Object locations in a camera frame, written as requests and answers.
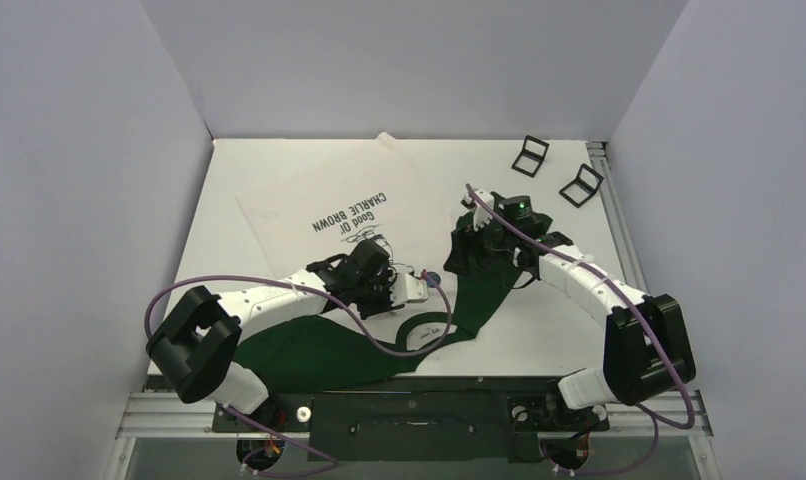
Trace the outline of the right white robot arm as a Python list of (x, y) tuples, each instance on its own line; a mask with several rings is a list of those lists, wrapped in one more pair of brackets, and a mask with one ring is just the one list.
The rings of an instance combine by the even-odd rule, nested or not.
[(577, 420), (583, 408), (605, 403), (637, 405), (696, 377), (680, 304), (652, 296), (598, 266), (560, 232), (529, 197), (504, 198), (469, 190), (468, 211), (451, 233), (446, 271), (464, 279), (490, 267), (526, 272), (561, 291), (603, 329), (600, 365), (570, 373), (543, 400), (545, 418), (557, 427)]

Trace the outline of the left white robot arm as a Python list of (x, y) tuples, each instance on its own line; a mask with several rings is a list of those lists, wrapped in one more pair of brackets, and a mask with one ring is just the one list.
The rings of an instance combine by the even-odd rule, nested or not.
[(242, 341), (298, 317), (355, 306), (365, 320), (428, 297), (426, 282), (393, 267), (374, 240), (249, 289), (213, 293), (201, 280), (185, 284), (159, 326), (146, 328), (146, 353), (182, 402), (213, 400), (254, 430), (274, 423), (278, 405), (261, 378), (234, 361)]

